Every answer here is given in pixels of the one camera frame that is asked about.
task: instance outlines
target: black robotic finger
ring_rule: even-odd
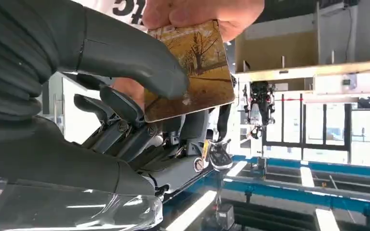
[[[189,80],[168,48],[155,38],[96,11],[86,10],[86,37],[78,71],[131,77],[151,92],[181,97]]]
[[[0,3],[13,5],[3,0]],[[23,0],[22,4],[19,10],[11,11],[42,46],[54,43],[55,53],[44,47],[56,60],[53,69],[130,77],[156,95],[169,99],[186,91],[189,84],[186,72],[168,48],[150,35],[70,0]],[[38,15],[35,23],[22,16],[25,8]]]

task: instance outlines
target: white panel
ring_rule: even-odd
[[[331,210],[316,209],[316,216],[320,231],[340,231]]]
[[[301,184],[305,187],[314,187],[313,174],[308,167],[300,167]]]
[[[351,86],[343,86],[343,81],[351,80]],[[339,76],[314,77],[314,94],[317,95],[363,95],[370,96],[370,73]]]
[[[166,231],[184,231],[188,226],[208,207],[215,199],[215,191],[207,191],[199,200],[197,200],[189,209],[180,215]]]
[[[313,20],[314,15],[307,14],[303,16],[253,24],[245,30],[245,39],[262,39],[266,37],[312,31],[315,30]]]

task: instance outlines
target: black cable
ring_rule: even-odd
[[[348,50],[350,47],[350,41],[351,41],[351,34],[352,34],[352,14],[351,14],[351,7],[347,7],[347,10],[350,14],[350,33],[348,35],[348,41],[347,41],[347,48],[345,50],[345,62],[348,62]]]

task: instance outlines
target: white wall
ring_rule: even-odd
[[[244,38],[261,39],[318,28],[320,64],[331,63],[333,50],[335,63],[370,60],[370,1],[361,2],[363,3],[359,6],[322,15],[318,18],[318,22],[315,14],[308,14],[253,24],[244,32]]]
[[[331,52],[334,50],[335,63],[345,63],[345,53],[349,41],[348,62],[355,60],[355,41],[357,28],[357,7],[338,12],[330,16],[320,16],[319,29],[319,54],[320,64],[331,64]]]

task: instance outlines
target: tree painting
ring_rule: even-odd
[[[203,55],[217,42],[218,37],[214,36],[212,32],[206,31],[203,36],[200,31],[195,32],[193,35],[193,44],[191,51],[196,59],[198,75],[203,74]]]
[[[162,41],[187,71],[189,86],[178,99],[165,99],[145,90],[145,120],[155,122],[216,107],[234,100],[226,53],[218,23],[148,32]]]

